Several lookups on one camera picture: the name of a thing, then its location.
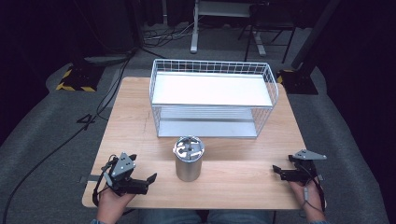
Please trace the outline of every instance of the wire rack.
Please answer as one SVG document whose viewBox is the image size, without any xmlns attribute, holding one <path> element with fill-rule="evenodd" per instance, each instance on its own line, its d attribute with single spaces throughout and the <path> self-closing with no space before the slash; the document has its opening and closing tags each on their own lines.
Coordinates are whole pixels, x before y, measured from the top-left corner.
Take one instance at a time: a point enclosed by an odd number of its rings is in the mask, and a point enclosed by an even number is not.
<svg viewBox="0 0 396 224">
<path fill-rule="evenodd" d="M 250 78 L 251 80 L 248 83 L 251 83 L 251 81 L 256 83 L 257 80 L 262 84 L 260 92 L 265 90 L 263 95 L 266 95 L 269 103 L 266 105 L 249 103 L 250 101 L 253 102 L 255 98 L 260 98 L 261 95 L 242 98 L 239 102 L 235 100 L 235 103 L 233 99 L 238 97 L 234 97 L 231 102 L 225 104 L 222 104 L 221 100 L 219 100 L 220 103 L 213 103 L 213 99 L 208 99 L 208 97 L 203 97 L 203 99 L 200 97 L 191 98 L 191 101 L 186 103 L 182 100 L 183 95 L 178 95 L 169 102 L 158 104 L 155 101 L 155 95 L 166 95 L 166 92 L 158 92 L 159 88 L 156 88 L 156 85 L 161 85 L 161 83 L 157 83 L 157 77 L 162 76 L 178 76 L 177 78 L 180 78 L 180 80 L 182 80 L 182 77 L 194 77 L 195 80 L 206 77 L 225 77 L 235 80 Z M 201 86 L 205 91 L 208 88 L 210 89 L 205 83 L 201 83 Z M 242 92 L 251 91 L 248 90 L 250 87 L 247 86 L 224 87 L 224 90 L 230 89 L 233 92 L 235 88 L 242 88 Z M 151 73 L 149 97 L 157 134 L 160 137 L 194 135 L 201 137 L 255 138 L 262 131 L 276 105 L 278 89 L 268 63 L 155 60 Z"/>
</svg>

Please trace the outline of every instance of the stainless steel cup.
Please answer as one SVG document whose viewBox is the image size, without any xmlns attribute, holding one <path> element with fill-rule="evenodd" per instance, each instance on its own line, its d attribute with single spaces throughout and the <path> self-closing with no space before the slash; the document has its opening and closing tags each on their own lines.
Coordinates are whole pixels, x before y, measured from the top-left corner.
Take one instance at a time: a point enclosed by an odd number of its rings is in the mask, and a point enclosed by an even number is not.
<svg viewBox="0 0 396 224">
<path fill-rule="evenodd" d="M 176 155 L 176 173 L 178 178 L 190 182 L 201 173 L 204 143 L 194 136 L 180 137 L 173 149 Z"/>
</svg>

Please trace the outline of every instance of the wooden table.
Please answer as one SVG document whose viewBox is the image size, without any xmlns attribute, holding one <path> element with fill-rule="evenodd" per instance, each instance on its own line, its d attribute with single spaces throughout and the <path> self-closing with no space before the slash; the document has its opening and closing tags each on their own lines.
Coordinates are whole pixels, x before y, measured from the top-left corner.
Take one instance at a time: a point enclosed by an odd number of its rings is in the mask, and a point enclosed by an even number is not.
<svg viewBox="0 0 396 224">
<path fill-rule="evenodd" d="M 298 209 L 289 184 L 272 165 L 294 169 L 288 155 L 305 148 L 281 85 L 279 99 L 257 139 L 201 138 L 205 154 L 201 175 L 183 182 L 176 175 L 172 148 L 178 138 L 158 138 L 149 102 L 149 78 L 126 77 L 120 86 L 102 144 L 92 167 L 101 174 L 110 155 L 137 154 L 132 178 L 157 173 L 147 195 L 129 204 L 136 208 Z M 89 181 L 82 203 L 94 207 Z"/>
</svg>

